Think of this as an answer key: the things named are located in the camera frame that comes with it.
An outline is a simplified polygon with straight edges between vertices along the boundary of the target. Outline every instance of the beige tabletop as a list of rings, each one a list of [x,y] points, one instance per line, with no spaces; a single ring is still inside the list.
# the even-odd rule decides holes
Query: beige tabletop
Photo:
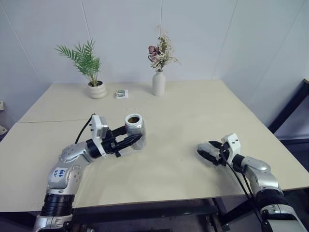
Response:
[[[163,97],[149,86],[112,84],[107,98],[93,100],[81,85],[52,85],[0,143],[0,211],[41,209],[48,172],[93,112],[111,129],[129,113],[142,114],[147,146],[89,165],[75,207],[242,194],[230,170],[196,152],[198,143],[233,132],[242,154],[270,164],[282,189],[309,186],[309,173],[220,80],[171,82]],[[113,92],[124,88],[130,98],[116,100]],[[85,130],[80,141],[89,138]]]

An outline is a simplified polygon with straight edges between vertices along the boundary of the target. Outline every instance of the white sticker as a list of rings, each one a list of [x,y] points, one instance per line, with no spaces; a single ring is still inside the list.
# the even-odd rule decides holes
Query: white sticker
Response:
[[[52,182],[59,182],[66,176],[68,168],[55,168],[52,176]]]

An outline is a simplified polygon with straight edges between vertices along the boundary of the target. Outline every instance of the small box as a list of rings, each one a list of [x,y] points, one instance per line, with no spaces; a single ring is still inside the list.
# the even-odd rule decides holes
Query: small box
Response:
[[[129,90],[128,89],[116,90],[116,98],[117,99],[129,98]]]

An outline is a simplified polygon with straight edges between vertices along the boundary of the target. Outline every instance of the white flower pot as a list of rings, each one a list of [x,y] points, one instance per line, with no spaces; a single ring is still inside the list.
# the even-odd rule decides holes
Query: white flower pot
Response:
[[[156,71],[153,76],[153,94],[155,96],[162,96],[165,93],[165,76],[163,72]]]
[[[107,95],[106,87],[103,82],[98,82],[99,86],[91,86],[90,82],[88,83],[88,93],[91,98],[100,99],[104,98]]]

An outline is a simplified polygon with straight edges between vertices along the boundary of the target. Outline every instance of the palm plant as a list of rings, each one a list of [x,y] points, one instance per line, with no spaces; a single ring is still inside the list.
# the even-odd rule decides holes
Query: palm plant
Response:
[[[99,85],[98,72],[101,64],[100,57],[94,55],[94,43],[92,39],[83,46],[78,43],[78,46],[74,45],[76,50],[70,50],[63,45],[57,45],[57,48],[55,48],[59,55],[73,60],[75,67],[88,78],[93,87]]]

